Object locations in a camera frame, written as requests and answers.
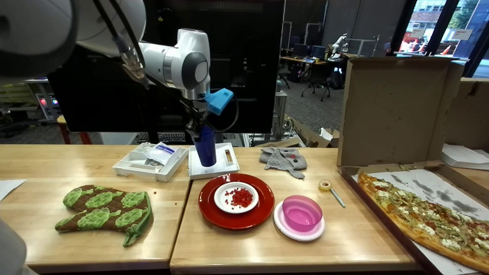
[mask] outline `office chair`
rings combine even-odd
[[[285,84],[287,85],[287,88],[290,89],[290,86],[289,86],[289,82],[287,81],[286,77],[291,74],[291,72],[289,71],[289,68],[287,67],[287,71],[284,71],[284,72],[280,72],[280,64],[279,64],[279,73],[278,73],[278,76],[279,76],[279,79],[280,80],[283,80],[285,82]]]
[[[325,87],[323,96],[321,97],[321,101],[324,100],[324,95],[326,94],[326,91],[328,91],[328,95],[326,97],[330,97],[331,91],[330,91],[330,83],[331,83],[331,73],[336,67],[337,62],[328,62],[324,65],[312,65],[311,68],[311,76],[309,78],[309,85],[302,91],[301,97],[304,97],[304,92],[312,87],[312,93],[316,93],[316,85],[322,85]]]

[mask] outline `keyboard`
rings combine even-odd
[[[185,144],[185,133],[158,133],[158,139],[160,142],[168,145],[172,144]],[[139,140],[137,143],[150,142],[148,133],[139,134]]]

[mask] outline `gray knitted cloth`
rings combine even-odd
[[[306,169],[306,159],[293,148],[263,148],[260,162],[266,163],[265,169],[274,168],[288,171],[293,177],[303,179],[306,176],[298,170]]]

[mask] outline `paper stack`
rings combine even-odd
[[[442,159],[453,167],[489,170],[489,154],[460,145],[444,144]]]

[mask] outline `stool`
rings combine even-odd
[[[69,131],[68,128],[66,127],[66,120],[64,115],[60,115],[56,121],[58,122],[58,125],[60,126],[61,130],[61,135],[63,136],[63,139],[65,140],[65,144],[71,144],[71,140],[69,139]],[[82,140],[83,144],[92,144],[90,135],[88,133],[79,133],[80,139]]]

